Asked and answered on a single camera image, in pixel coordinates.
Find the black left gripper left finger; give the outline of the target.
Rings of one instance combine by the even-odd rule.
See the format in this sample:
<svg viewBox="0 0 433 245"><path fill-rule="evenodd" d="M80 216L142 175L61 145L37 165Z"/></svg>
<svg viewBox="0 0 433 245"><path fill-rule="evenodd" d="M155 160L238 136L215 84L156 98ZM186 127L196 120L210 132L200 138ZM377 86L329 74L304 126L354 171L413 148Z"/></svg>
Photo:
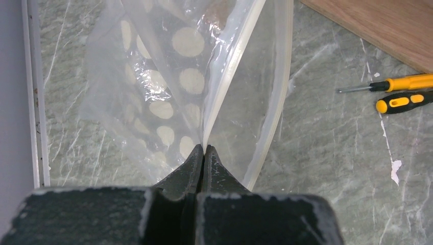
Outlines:
<svg viewBox="0 0 433 245"><path fill-rule="evenodd" d="M152 187L36 189L20 205L1 244L194 244L203 161L197 145Z"/></svg>

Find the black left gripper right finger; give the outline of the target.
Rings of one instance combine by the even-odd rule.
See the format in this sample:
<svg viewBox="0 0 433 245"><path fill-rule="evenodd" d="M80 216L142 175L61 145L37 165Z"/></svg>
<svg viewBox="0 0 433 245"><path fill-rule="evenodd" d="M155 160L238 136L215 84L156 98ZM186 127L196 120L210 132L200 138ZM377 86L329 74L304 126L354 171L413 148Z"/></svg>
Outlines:
<svg viewBox="0 0 433 245"><path fill-rule="evenodd" d="M330 204L312 194L252 193L228 172L213 146L197 195L197 244L343 244Z"/></svg>

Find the clear dotted zip bag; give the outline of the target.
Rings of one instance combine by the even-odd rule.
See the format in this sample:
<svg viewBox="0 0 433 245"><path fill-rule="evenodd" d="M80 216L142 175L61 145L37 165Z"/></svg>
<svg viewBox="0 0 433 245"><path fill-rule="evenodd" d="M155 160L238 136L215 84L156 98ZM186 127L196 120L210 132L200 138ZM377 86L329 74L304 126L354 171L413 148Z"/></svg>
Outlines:
<svg viewBox="0 0 433 245"><path fill-rule="evenodd" d="M289 87L293 1L108 1L86 45L83 118L155 184L195 145L252 189Z"/></svg>

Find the black yellow screwdriver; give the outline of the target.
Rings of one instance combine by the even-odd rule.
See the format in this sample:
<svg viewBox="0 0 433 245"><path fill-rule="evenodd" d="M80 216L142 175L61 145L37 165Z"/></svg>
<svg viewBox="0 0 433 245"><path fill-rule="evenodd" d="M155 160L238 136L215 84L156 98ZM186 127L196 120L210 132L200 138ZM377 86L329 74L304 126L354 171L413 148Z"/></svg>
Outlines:
<svg viewBox="0 0 433 245"><path fill-rule="evenodd" d="M398 114L432 103L432 90L400 92L387 95L376 102L375 108L381 114Z"/></svg>

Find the wooden board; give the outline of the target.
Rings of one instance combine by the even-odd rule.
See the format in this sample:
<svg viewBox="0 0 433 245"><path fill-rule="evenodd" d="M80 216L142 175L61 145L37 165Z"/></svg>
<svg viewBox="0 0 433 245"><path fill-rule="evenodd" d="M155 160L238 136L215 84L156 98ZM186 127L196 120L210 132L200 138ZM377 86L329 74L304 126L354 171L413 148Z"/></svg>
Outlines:
<svg viewBox="0 0 433 245"><path fill-rule="evenodd" d="M411 68L432 72L432 1L303 1Z"/></svg>

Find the yellow handled screwdriver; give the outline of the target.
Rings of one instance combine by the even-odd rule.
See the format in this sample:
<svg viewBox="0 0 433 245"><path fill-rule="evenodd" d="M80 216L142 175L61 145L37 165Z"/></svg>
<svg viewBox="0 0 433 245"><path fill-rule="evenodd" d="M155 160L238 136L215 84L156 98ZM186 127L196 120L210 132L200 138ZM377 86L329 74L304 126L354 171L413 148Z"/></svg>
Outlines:
<svg viewBox="0 0 433 245"><path fill-rule="evenodd" d="M373 82L367 86L339 88L337 93L349 93L358 91L393 92L401 90L417 90L432 88L432 74L413 75L403 78L386 79L381 82Z"/></svg>

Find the aluminium side rail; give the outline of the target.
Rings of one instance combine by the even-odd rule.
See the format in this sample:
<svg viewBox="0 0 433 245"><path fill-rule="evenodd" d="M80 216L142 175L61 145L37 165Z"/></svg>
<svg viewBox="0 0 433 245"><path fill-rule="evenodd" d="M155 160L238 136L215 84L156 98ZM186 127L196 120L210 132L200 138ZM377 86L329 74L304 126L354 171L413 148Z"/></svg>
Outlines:
<svg viewBox="0 0 433 245"><path fill-rule="evenodd" d="M23 34L35 188L51 185L38 1L22 1Z"/></svg>

